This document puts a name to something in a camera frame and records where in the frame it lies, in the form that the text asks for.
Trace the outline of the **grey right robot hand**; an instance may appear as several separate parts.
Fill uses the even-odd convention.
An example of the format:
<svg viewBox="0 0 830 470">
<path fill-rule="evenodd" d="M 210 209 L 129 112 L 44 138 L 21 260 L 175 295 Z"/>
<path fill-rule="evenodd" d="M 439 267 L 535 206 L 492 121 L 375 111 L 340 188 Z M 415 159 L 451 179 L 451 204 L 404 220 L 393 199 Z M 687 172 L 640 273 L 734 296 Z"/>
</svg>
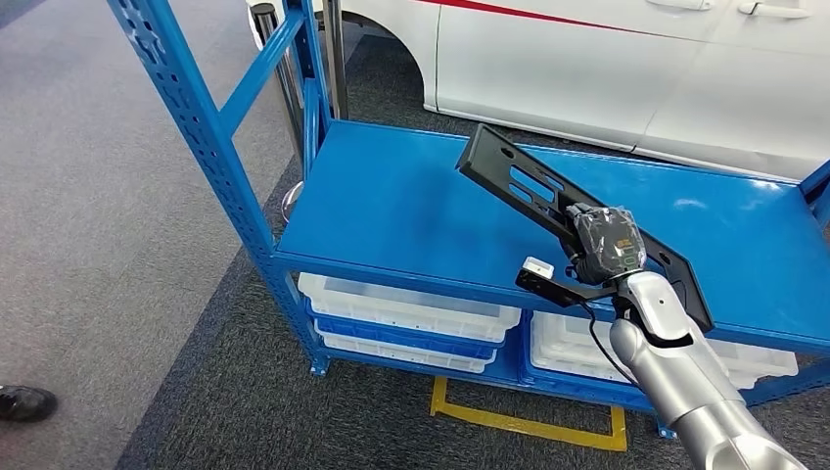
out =
<svg viewBox="0 0 830 470">
<path fill-rule="evenodd" d="M 630 211 L 576 203 L 566 215 L 575 241 L 561 245 L 579 282 L 599 285 L 644 267 L 647 252 Z"/>
</svg>

